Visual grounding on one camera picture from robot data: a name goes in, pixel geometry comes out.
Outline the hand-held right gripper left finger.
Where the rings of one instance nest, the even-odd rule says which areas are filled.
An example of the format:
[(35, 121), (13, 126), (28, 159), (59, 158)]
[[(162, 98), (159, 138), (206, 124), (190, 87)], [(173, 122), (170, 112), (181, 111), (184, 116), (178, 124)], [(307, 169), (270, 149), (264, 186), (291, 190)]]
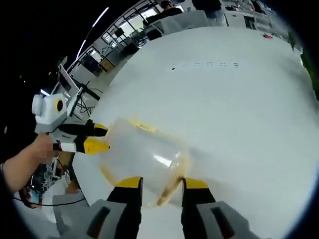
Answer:
[(115, 185), (108, 198), (88, 212), (89, 239), (135, 239), (142, 220), (143, 178), (131, 177)]

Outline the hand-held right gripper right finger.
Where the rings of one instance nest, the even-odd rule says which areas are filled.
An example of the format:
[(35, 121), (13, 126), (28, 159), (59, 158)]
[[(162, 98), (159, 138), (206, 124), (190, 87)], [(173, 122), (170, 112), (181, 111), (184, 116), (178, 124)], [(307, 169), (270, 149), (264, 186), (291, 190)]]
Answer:
[(202, 180), (183, 178), (181, 224), (186, 239), (251, 239), (249, 222), (216, 201)]

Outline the person's left hand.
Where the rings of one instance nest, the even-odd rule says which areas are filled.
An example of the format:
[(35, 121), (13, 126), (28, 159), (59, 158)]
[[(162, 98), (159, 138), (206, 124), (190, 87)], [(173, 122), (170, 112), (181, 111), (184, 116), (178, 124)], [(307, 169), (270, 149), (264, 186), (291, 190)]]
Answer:
[(54, 141), (49, 135), (40, 133), (31, 144), (32, 155), (39, 160), (41, 164), (51, 164), (54, 158), (59, 155), (58, 150), (54, 150)]

